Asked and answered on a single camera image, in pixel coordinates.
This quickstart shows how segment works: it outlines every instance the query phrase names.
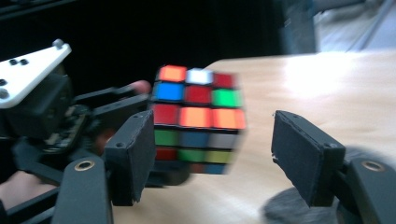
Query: wooden table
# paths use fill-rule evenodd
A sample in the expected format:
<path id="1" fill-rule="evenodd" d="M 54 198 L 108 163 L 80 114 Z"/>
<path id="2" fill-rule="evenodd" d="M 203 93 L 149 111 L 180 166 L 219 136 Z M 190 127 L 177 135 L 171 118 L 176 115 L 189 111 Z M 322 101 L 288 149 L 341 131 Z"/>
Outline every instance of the wooden table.
<path id="1" fill-rule="evenodd" d="M 114 208 L 116 223 L 265 223 L 262 206 L 291 187 L 271 159 L 278 109 L 345 146 L 396 159 L 396 50 L 224 60 L 208 68 L 238 74 L 244 94 L 248 129 L 229 173 L 145 189 L 140 203 Z"/>

